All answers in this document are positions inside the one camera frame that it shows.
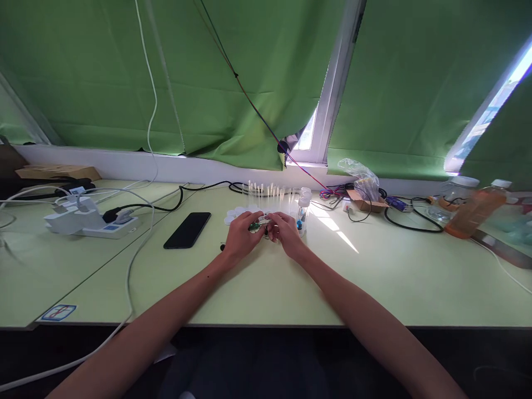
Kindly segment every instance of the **finger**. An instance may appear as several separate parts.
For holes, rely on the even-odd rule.
[[[253,234],[253,241],[255,241],[255,245],[257,245],[260,241],[260,239],[264,236],[264,232],[266,231],[266,225],[263,224],[260,229],[258,229],[255,234]]]
[[[244,213],[241,213],[235,220],[243,220],[246,219],[249,215],[251,215],[250,211],[245,211]]]
[[[279,226],[279,225],[282,226],[282,225],[286,224],[286,222],[281,218],[281,216],[279,216],[276,213],[268,213],[268,216],[270,217],[271,220],[273,220],[275,222],[275,224],[277,226]]]
[[[272,231],[273,242],[276,243],[279,239],[279,226],[275,226]]]
[[[276,212],[279,216],[281,216],[281,219],[287,222],[288,224],[294,224],[295,219],[292,216],[288,216],[286,213],[283,212]]]
[[[262,215],[264,215],[263,211],[258,211],[255,213],[249,212],[249,215],[247,215],[244,220],[246,221],[246,223],[249,222],[249,224],[252,224],[259,218],[259,216],[262,216]]]
[[[268,237],[271,241],[273,241],[273,229],[275,227],[275,222],[271,221],[268,223]]]

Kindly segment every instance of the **cardboard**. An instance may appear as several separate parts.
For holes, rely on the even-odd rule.
[[[70,176],[77,179],[88,177],[92,181],[101,176],[94,166],[77,165],[26,165],[15,171],[21,178],[51,179],[57,176]]]
[[[357,190],[348,190],[347,194],[349,194],[349,197],[356,204],[357,208],[363,212],[369,212],[371,209],[371,212],[381,213],[384,209],[390,207],[382,197],[378,198],[379,202],[371,202],[370,205],[370,201],[362,199]]]

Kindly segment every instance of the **orange juice bottle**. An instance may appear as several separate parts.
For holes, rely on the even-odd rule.
[[[506,203],[511,182],[496,179],[489,187],[484,187],[471,196],[445,226],[445,231],[452,236],[467,239],[500,206]]]

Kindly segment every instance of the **plastic bag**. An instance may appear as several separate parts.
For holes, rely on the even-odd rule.
[[[349,158],[344,158],[338,162],[338,167],[355,178],[353,182],[355,189],[361,193],[365,200],[369,196],[372,202],[378,202],[380,198],[378,177],[371,170],[360,162]]]

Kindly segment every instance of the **smartphone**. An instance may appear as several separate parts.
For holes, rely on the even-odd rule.
[[[177,230],[165,242],[165,249],[191,248],[199,237],[201,230],[211,217],[209,212],[192,212],[179,225]]]

